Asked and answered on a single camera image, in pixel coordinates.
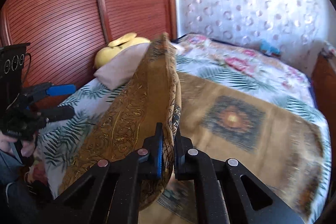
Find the person's left hand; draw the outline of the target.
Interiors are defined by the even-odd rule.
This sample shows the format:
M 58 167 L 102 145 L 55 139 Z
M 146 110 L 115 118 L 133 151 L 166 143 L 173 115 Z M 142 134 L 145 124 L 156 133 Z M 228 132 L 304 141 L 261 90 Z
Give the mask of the person's left hand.
M 18 140 L 0 133 L 1 151 L 11 156 L 21 155 L 23 157 L 30 157 L 35 151 L 35 137 L 32 141 Z

